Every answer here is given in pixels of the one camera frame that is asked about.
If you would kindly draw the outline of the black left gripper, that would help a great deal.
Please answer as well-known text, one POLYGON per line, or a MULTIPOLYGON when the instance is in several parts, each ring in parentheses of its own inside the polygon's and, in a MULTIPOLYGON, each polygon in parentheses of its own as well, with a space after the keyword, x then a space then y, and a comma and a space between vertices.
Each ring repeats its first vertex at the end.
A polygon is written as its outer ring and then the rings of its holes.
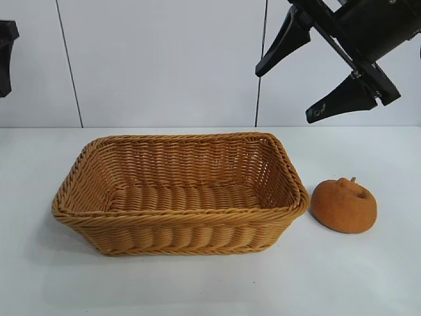
POLYGON ((10 94, 11 88, 11 53, 13 41, 19 38, 20 34, 15 20, 0 20, 1 38, 1 64, 0 64, 0 95, 6 97, 10 94))

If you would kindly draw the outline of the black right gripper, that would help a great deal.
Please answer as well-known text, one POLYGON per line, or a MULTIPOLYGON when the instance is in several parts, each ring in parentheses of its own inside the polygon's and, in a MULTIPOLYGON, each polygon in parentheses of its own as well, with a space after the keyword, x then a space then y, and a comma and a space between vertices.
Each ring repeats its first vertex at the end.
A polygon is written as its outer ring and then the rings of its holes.
POLYGON ((306 110, 309 124, 357 111, 370 111, 401 94, 377 62, 420 33, 419 1, 342 1, 331 10, 323 1, 293 1, 274 41, 255 67, 261 78, 282 59, 310 41, 311 21, 353 69, 306 110))

